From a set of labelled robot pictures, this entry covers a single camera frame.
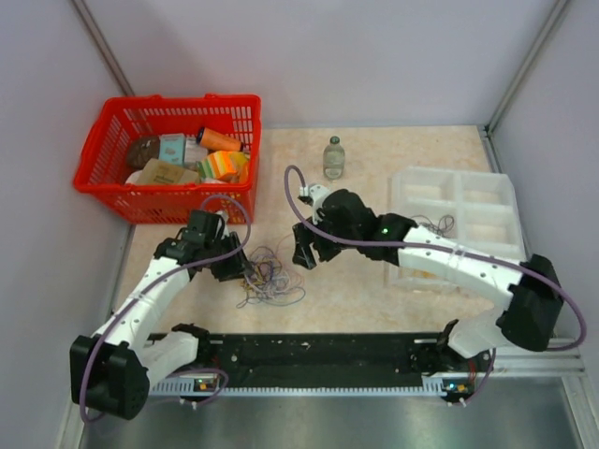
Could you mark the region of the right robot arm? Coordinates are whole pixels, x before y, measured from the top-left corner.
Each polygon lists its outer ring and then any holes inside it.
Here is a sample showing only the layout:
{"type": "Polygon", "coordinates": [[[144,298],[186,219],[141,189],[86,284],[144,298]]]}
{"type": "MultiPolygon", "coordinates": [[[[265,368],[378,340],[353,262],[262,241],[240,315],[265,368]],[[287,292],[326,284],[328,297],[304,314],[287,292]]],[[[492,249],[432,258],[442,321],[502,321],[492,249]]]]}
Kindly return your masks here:
{"type": "Polygon", "coordinates": [[[312,214],[293,227],[294,264],[313,269],[354,249],[372,261],[427,272],[492,302],[490,310],[446,326],[436,348],[444,368],[460,369],[498,347],[548,349],[563,301],[552,288],[557,277],[545,257],[518,261],[462,248],[412,219],[375,214],[346,189],[331,192],[311,184],[300,188],[299,200],[312,214]]]}

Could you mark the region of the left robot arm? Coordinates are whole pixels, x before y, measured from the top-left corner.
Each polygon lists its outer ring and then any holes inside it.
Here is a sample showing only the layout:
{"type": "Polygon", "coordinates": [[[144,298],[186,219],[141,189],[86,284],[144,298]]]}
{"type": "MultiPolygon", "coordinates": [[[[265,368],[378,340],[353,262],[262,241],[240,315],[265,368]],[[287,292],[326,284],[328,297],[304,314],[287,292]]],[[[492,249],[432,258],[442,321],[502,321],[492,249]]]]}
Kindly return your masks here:
{"type": "Polygon", "coordinates": [[[242,278],[249,262],[239,236],[227,228],[225,211],[192,211],[186,226],[159,243],[132,293],[111,318],[69,349],[70,394],[85,422],[95,410],[125,420],[136,417],[151,389],[175,370],[206,369],[212,348],[205,332],[177,325],[148,347],[155,325],[195,275],[208,269],[219,282],[242,278]]]}

